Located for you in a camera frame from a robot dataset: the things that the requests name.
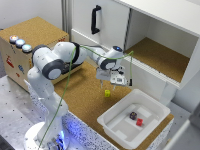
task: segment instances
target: door handle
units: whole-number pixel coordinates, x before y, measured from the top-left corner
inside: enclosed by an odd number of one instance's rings
[[[100,30],[96,28],[96,12],[99,10],[101,10],[101,7],[98,5],[96,5],[96,8],[92,10],[92,25],[91,25],[92,34],[100,32]]]

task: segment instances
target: brown box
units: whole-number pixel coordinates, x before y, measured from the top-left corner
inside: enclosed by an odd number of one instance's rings
[[[44,44],[53,48],[60,41],[69,41],[69,35],[53,26],[47,21],[36,17],[10,28],[0,31],[0,51],[4,62],[7,75],[28,91],[24,79],[27,79],[27,72],[32,68],[32,53],[25,54],[21,49],[9,43],[9,38],[17,35],[24,39],[26,44],[34,48],[37,45]],[[72,70],[72,73],[80,69],[81,66]],[[67,74],[61,75],[58,79],[53,80],[55,84],[67,77]]]

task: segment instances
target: white plastic bin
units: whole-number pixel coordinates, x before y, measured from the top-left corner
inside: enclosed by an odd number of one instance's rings
[[[130,119],[131,112],[143,119],[142,126]],[[170,109],[136,89],[102,114],[97,121],[105,133],[126,149],[137,148],[169,115]]]

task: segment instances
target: green wire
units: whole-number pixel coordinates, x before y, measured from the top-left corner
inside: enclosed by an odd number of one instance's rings
[[[98,55],[98,56],[100,56],[100,57],[106,58],[106,59],[117,60],[117,59],[123,59],[123,58],[125,58],[125,57],[127,57],[127,56],[131,56],[131,55],[133,56],[133,51],[132,51],[132,52],[130,52],[129,54],[123,56],[123,57],[119,57],[119,58],[108,58],[108,57],[104,57],[104,56],[102,56],[102,55],[100,55],[100,54],[94,52],[93,50],[91,50],[91,49],[89,49],[89,48],[87,48],[87,47],[85,47],[85,46],[81,46],[81,47],[83,47],[83,48],[85,48],[85,49],[87,49],[87,50],[89,50],[89,51],[95,53],[96,55]],[[56,115],[58,114],[58,111],[59,111],[59,109],[60,109],[60,106],[61,106],[63,97],[64,97],[65,92],[66,92],[66,90],[67,90],[67,87],[68,87],[68,84],[69,84],[70,75],[71,75],[72,60],[73,60],[73,56],[74,56],[75,50],[76,50],[76,47],[74,48],[74,50],[73,50],[73,52],[72,52],[72,54],[71,54],[71,61],[70,61],[70,67],[69,67],[69,75],[68,75],[68,78],[67,78],[67,83],[66,83],[66,86],[65,86],[65,89],[64,89],[62,98],[61,98],[61,100],[60,100],[60,102],[59,102],[58,108],[57,108],[57,110],[56,110],[56,113],[55,113],[55,115],[54,115],[54,117],[53,117],[51,123],[49,124],[49,126],[48,126],[48,128],[47,128],[47,130],[46,130],[46,132],[45,132],[45,134],[44,134],[44,136],[42,137],[42,140],[41,140],[41,142],[40,142],[39,148],[41,147],[42,142],[43,142],[43,140],[44,140],[44,138],[45,138],[47,132],[49,131],[49,128],[51,127],[51,125],[52,125],[52,123],[53,123],[53,121],[54,121]],[[131,62],[130,62],[130,76],[131,76],[131,79],[132,79],[132,71],[131,71],[131,68],[132,68],[132,57],[131,57]]]

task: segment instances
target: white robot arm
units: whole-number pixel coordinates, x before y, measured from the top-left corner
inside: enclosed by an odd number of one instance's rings
[[[101,47],[80,46],[76,43],[59,42],[55,45],[53,50],[50,50],[45,45],[39,45],[32,53],[34,67],[28,72],[28,80],[38,97],[40,97],[41,102],[49,111],[46,116],[45,124],[36,137],[36,141],[43,141],[43,149],[50,149],[51,146],[49,144],[51,144],[52,141],[55,142],[57,136],[60,135],[63,130],[61,117],[68,112],[67,104],[62,101],[56,119],[53,121],[43,139],[61,100],[61,97],[55,93],[54,86],[50,80],[54,80],[61,74],[68,72],[71,58],[72,64],[79,65],[89,56],[99,66],[96,73],[97,79],[108,80],[113,85],[127,85],[127,80],[124,76],[125,68],[120,65],[121,59],[116,59],[124,56],[123,50],[117,46],[113,46],[113,48],[106,53]],[[64,146],[62,146],[62,149],[66,149],[67,147],[64,143],[65,141],[63,139]]]

